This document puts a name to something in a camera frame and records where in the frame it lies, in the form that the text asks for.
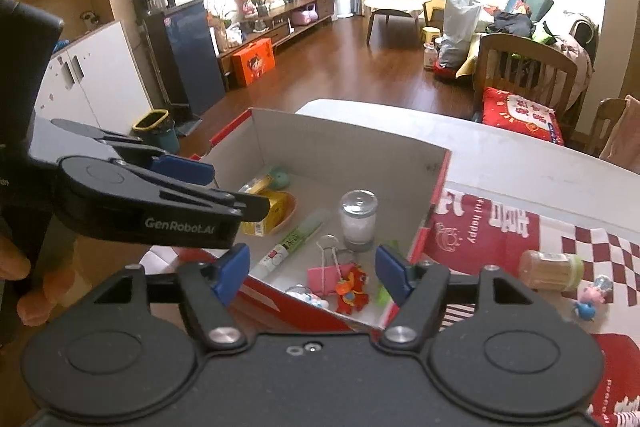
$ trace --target orange gift box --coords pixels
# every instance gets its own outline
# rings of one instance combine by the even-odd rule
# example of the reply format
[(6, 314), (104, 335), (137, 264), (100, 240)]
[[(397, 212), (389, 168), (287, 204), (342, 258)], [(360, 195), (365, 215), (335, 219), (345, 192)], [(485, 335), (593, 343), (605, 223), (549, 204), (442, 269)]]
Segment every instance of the orange gift box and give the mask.
[(276, 67), (271, 39), (263, 38), (233, 54), (232, 62), (240, 86), (248, 86)]

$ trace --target cabinet handle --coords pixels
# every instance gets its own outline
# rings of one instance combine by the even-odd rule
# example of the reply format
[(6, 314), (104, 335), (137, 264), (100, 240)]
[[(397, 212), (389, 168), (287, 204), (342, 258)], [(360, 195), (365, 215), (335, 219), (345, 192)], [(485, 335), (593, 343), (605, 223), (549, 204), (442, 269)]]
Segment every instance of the cabinet handle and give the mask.
[(69, 63), (66, 60), (62, 64), (62, 69), (66, 70), (66, 75), (63, 75), (63, 78), (65, 79), (65, 84), (67, 85), (67, 89), (71, 89), (72, 87), (74, 87), (76, 80), (73, 76), (73, 73), (71, 73), (71, 68), (69, 67)]
[(82, 71), (82, 66), (80, 65), (80, 60), (78, 60), (78, 56), (74, 55), (74, 58), (71, 59), (71, 62), (74, 65), (74, 69), (76, 70), (76, 73), (78, 74), (79, 81), (82, 80), (84, 78), (84, 71)]

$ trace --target white tablecloth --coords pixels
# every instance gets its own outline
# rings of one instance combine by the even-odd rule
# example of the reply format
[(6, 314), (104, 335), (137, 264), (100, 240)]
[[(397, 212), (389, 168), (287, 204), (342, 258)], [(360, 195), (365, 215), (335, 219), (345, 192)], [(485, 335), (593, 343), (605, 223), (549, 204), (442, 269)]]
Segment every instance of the white tablecloth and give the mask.
[(398, 10), (405, 12), (414, 19), (424, 19), (422, 5), (430, 0), (366, 0), (364, 6), (372, 12), (377, 10)]
[(314, 100), (299, 113), (446, 147), (452, 151), (449, 188), (640, 241), (640, 176), (592, 156), (471, 121), (372, 103)]

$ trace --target white bottle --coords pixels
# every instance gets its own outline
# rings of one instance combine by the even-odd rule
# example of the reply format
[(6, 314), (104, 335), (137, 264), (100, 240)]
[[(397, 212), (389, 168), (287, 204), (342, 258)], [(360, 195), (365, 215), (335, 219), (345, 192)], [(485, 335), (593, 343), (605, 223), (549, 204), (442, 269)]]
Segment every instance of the white bottle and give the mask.
[(438, 60), (438, 52), (436, 51), (436, 46), (433, 44), (425, 44), (424, 45), (424, 69), (425, 70), (433, 70), (433, 66)]

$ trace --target red toy figurine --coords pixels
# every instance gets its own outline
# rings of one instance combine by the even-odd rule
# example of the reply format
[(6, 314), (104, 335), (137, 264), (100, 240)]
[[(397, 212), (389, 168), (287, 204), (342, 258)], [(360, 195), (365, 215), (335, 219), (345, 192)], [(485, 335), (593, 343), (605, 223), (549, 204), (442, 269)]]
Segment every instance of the red toy figurine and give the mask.
[(369, 304), (369, 296), (364, 293), (364, 285), (369, 282), (369, 277), (358, 265), (354, 265), (347, 275), (346, 280), (340, 280), (335, 290), (338, 294), (338, 313), (351, 315), (354, 308), (361, 311)]

